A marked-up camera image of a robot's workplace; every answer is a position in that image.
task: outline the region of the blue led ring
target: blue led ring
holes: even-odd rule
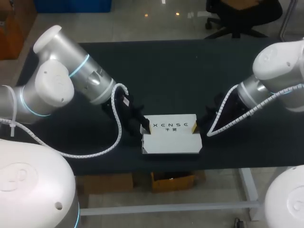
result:
[[[24,87],[22,87],[22,90],[21,90],[21,102],[22,102],[22,104],[23,104],[23,106],[24,107],[26,107],[26,109],[27,110],[29,110],[31,113],[33,113],[34,115],[36,115],[36,116],[40,116],[40,117],[47,117],[47,116],[50,116],[51,114],[48,114],[48,115],[41,115],[41,114],[38,114],[38,113],[35,113],[33,110],[31,110],[28,106],[27,106],[27,104],[24,102],[24,100],[23,100],[23,89],[24,89]]]
[[[69,77],[73,77],[83,66],[84,64],[87,62],[87,60],[89,59],[90,55],[87,54],[84,61],[79,65],[79,67],[76,68],[76,70],[74,70],[70,75]]]

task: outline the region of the brown cardboard box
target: brown cardboard box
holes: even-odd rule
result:
[[[0,0],[0,10],[1,11],[11,11],[9,0]]]
[[[192,172],[151,173],[153,192],[190,189],[194,183]]]
[[[131,173],[77,177],[78,191],[85,194],[122,192],[133,189]]]
[[[0,60],[18,58],[23,41],[12,11],[0,11]]]
[[[14,0],[12,5],[10,0],[0,0],[0,11],[13,11],[24,39],[28,37],[37,16],[33,0]]]

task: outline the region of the chair base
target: chair base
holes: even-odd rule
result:
[[[205,24],[205,28],[207,30],[212,29],[211,22],[220,25],[220,27],[224,27],[220,19],[218,19],[218,18],[207,18],[207,22]],[[249,35],[249,36],[252,36],[252,37],[257,37],[257,38],[268,37],[265,34],[260,33],[258,31],[255,31],[253,29],[241,29],[239,31],[235,31],[235,30],[232,30],[230,28],[224,28],[224,29],[206,37],[205,39],[216,39],[216,38],[228,35],[228,34],[231,34],[232,38],[241,38],[241,34],[246,34],[246,35]]]

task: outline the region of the white cable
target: white cable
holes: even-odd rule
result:
[[[5,86],[9,89],[12,97],[13,97],[13,117],[10,123],[10,136],[14,137],[15,136],[15,127],[16,127],[16,116],[17,116],[17,98],[15,91],[10,87],[9,85],[2,85]]]
[[[15,122],[16,126],[21,128],[22,130],[24,130],[27,134],[29,134],[36,142],[38,142],[40,145],[42,146],[46,146],[50,149],[53,149],[54,151],[60,153],[62,156],[64,157],[68,157],[68,158],[76,158],[76,159],[82,159],[82,158],[93,158],[93,157],[97,157],[97,156],[100,156],[100,155],[103,155],[105,153],[108,153],[109,151],[111,151],[112,149],[114,149],[121,137],[122,137],[122,125],[120,123],[120,120],[119,120],[119,117],[118,117],[118,114],[117,114],[117,111],[116,111],[116,107],[115,107],[115,92],[117,90],[118,87],[121,87],[125,94],[126,95],[129,95],[129,92],[128,92],[128,89],[125,85],[121,84],[121,83],[118,83],[116,84],[114,87],[113,87],[113,90],[112,90],[112,94],[111,94],[111,104],[112,104],[112,110],[113,110],[113,113],[114,113],[114,117],[115,117],[115,120],[117,122],[117,125],[118,125],[118,136],[117,136],[117,139],[116,141],[114,142],[114,144],[112,146],[110,146],[108,149],[104,150],[104,151],[101,151],[101,152],[98,152],[98,153],[94,153],[94,154],[88,154],[88,155],[73,155],[73,154],[68,154],[68,153],[63,153],[63,152],[60,152],[60,151],[57,151],[55,150],[54,148],[50,147],[49,145],[47,145],[46,143],[44,143],[41,139],[39,139],[29,128],[27,128],[26,126],[18,123],[18,122]],[[11,124],[12,121],[11,120],[8,120],[8,119],[1,119],[0,118],[0,123],[4,123],[4,124]]]
[[[286,89],[280,90],[279,92],[273,94],[272,96],[270,96],[270,97],[267,98],[266,100],[262,101],[262,102],[259,103],[257,106],[253,107],[253,108],[250,109],[248,112],[246,112],[246,113],[243,114],[242,116],[238,117],[238,118],[235,119],[234,121],[228,123],[227,125],[225,125],[224,127],[220,128],[220,129],[218,129],[218,130],[216,130],[216,131],[213,131],[214,128],[215,128],[215,126],[216,126],[216,124],[217,124],[217,122],[218,122],[218,120],[219,120],[219,117],[220,117],[220,115],[221,115],[221,113],[222,113],[222,111],[223,111],[223,108],[224,108],[224,106],[225,106],[225,103],[226,103],[228,97],[230,96],[230,94],[232,93],[232,91],[233,91],[236,87],[237,87],[237,85],[233,86],[233,87],[228,91],[228,93],[226,94],[226,96],[225,96],[225,98],[224,98],[224,100],[223,100],[223,102],[222,102],[222,104],[221,104],[221,106],[220,106],[220,108],[219,108],[219,110],[218,110],[218,113],[217,113],[217,115],[216,115],[216,117],[215,117],[215,120],[214,120],[214,122],[213,122],[213,124],[212,124],[210,130],[209,130],[208,133],[207,133],[207,136],[208,136],[208,137],[211,137],[211,136],[214,136],[214,135],[216,135],[216,134],[218,134],[218,133],[221,133],[221,132],[223,132],[224,130],[227,130],[228,128],[230,128],[230,127],[232,127],[233,125],[237,124],[238,122],[240,122],[240,121],[246,119],[247,117],[252,116],[257,110],[262,109],[266,104],[268,104],[269,102],[275,100],[276,98],[280,97],[281,95],[284,95],[284,94],[286,94],[286,93],[292,92],[292,91],[297,90],[297,89],[302,89],[302,88],[304,88],[304,84],[298,84],[298,85],[296,85],[296,86],[291,86],[291,87],[288,87],[288,88],[286,88]]]

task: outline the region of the black table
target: black table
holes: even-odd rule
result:
[[[256,55],[275,40],[183,40],[85,43],[81,46],[111,75],[124,83],[144,114],[205,113],[213,97],[252,74]],[[30,52],[18,85],[25,84],[37,65]],[[203,142],[199,155],[150,156],[140,140],[123,132],[117,148],[93,159],[67,159],[75,175],[132,171],[187,171],[243,167],[296,166],[304,163],[304,114],[274,102],[219,136]],[[79,93],[64,108],[29,128],[62,152],[90,154],[116,139],[116,122],[100,106]],[[9,138],[9,129],[0,133]],[[11,140],[34,141],[17,129]]]

